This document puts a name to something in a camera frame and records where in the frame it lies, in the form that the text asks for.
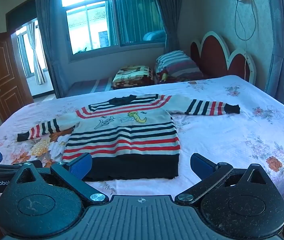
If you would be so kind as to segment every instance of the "metal screw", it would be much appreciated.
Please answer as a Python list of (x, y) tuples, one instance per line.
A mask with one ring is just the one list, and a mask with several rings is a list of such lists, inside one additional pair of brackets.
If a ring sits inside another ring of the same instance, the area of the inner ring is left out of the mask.
[(90, 196), (90, 199), (93, 200), (93, 201), (103, 201), (105, 200), (105, 195), (103, 194), (100, 194), (100, 193), (96, 193), (96, 194), (92, 194)]
[(180, 194), (178, 196), (178, 199), (181, 200), (181, 201), (184, 201), (184, 202), (187, 202), (187, 201), (191, 201), (193, 199), (193, 196), (191, 194)]

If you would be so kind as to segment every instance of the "red headboard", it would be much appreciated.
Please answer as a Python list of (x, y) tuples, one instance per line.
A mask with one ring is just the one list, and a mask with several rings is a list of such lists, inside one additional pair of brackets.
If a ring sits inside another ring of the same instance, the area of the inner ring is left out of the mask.
[(223, 38), (215, 32), (208, 32), (201, 44), (199, 41), (192, 42), (191, 58), (199, 69), (210, 78), (237, 75), (251, 84), (255, 84), (256, 69), (251, 56), (246, 54), (243, 49), (236, 49), (230, 55)]

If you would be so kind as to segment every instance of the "yellow dinosaur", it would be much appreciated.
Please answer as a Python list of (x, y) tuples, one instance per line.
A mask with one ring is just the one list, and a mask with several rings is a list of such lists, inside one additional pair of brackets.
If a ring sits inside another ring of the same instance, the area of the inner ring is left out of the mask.
[(136, 122), (139, 122), (139, 123), (145, 123), (146, 122), (146, 118), (141, 120), (141, 118), (138, 116), (138, 111), (129, 112), (128, 116), (133, 117)]

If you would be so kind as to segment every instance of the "striped sweater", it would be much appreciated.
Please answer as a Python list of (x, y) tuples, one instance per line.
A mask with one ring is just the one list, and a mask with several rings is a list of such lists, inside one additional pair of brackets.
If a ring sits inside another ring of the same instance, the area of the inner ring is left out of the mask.
[(184, 96), (130, 95), (88, 105), (17, 135), (18, 141), (74, 127), (63, 161), (89, 152), (93, 165), (86, 179), (167, 178), (178, 176), (180, 144), (170, 114), (221, 115), (240, 107)]

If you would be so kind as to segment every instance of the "wooden door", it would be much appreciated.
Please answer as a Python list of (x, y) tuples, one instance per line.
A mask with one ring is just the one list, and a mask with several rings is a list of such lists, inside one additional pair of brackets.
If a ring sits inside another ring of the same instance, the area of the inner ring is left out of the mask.
[(33, 102), (21, 59), (14, 57), (11, 35), (0, 33), (0, 118), (5, 121)]

